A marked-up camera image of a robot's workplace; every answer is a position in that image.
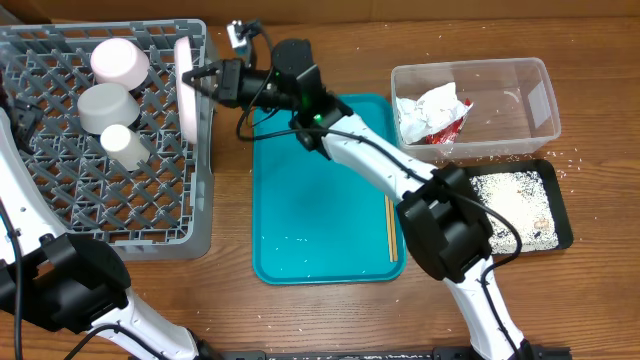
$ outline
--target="crumpled white paper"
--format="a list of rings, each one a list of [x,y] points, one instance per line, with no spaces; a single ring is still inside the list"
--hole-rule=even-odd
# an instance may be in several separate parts
[[[455,82],[427,91],[418,101],[396,98],[402,139],[413,144],[435,134],[465,116],[472,106],[458,100]]]

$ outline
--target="blue tray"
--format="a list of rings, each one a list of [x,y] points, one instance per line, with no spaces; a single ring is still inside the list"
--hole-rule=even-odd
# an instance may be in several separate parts
[[[395,141],[389,103],[374,94],[341,99],[373,131]],[[254,122],[266,116],[256,110]],[[288,128],[281,111],[256,135]],[[255,143],[253,268],[273,285],[388,281],[407,262],[396,221],[397,261],[389,254],[385,196],[352,170],[308,152],[294,135]]]

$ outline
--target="dish rack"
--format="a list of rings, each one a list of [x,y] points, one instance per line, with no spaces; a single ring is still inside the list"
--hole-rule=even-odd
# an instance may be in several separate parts
[[[197,94],[198,143],[181,138],[173,47],[188,36],[194,66],[218,59],[200,20],[0,27],[3,86],[44,111],[24,164],[72,233],[108,242],[123,260],[196,258],[211,245],[214,103]],[[149,57],[150,85],[135,97],[137,126],[151,153],[133,172],[109,159],[80,126],[77,102],[94,85],[91,52],[122,37]],[[209,79],[202,86],[211,87]]]

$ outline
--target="wooden table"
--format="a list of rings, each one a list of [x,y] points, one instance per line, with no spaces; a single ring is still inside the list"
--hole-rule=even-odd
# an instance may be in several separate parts
[[[526,256],[500,269],[500,288],[514,321],[533,343],[570,346],[575,359],[632,359],[640,353],[638,19],[297,25],[268,31],[274,42],[310,39],[324,82],[338,93],[389,97],[391,70],[403,64],[542,59],[563,126],[562,136],[536,156],[547,156],[568,174],[560,185],[575,243],[567,251]],[[210,33],[221,56],[230,56],[224,29]],[[259,66],[266,66],[261,59]],[[251,266],[252,149],[235,139],[238,115],[221,109],[214,120],[211,250],[191,261],[129,263],[142,298],[218,350],[421,350],[469,343],[449,291],[412,260],[389,283],[262,283]],[[0,315],[3,359],[13,354],[12,321]],[[62,359],[80,338],[25,324],[26,358]],[[125,357],[95,339],[78,358]]]

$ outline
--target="wood surface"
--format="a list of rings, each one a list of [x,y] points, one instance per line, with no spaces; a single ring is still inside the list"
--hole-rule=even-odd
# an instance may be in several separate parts
[[[547,157],[568,174],[560,186],[575,243],[564,252],[524,256],[499,269],[497,279],[515,323],[533,343],[570,346],[575,359],[638,358],[639,19],[296,25],[268,30],[274,41],[310,39],[324,82],[338,93],[389,97],[391,70],[403,64],[542,59],[557,97],[562,136],[536,156]],[[222,28],[213,27],[210,33],[221,56],[230,56]],[[267,66],[262,59],[259,66]],[[238,116],[237,111],[221,109],[214,119],[211,250],[190,261],[129,263],[133,287],[144,300],[218,350],[356,352],[468,344],[468,331],[449,291],[412,260],[388,283],[262,283],[251,265],[252,147],[233,135]],[[1,359],[13,354],[12,322],[11,316],[0,314]],[[80,339],[68,331],[52,334],[24,325],[27,359],[62,359]],[[125,359],[126,354],[94,339],[78,358]]]
[[[212,25],[639,16],[638,0],[0,0],[27,23],[199,18]]]

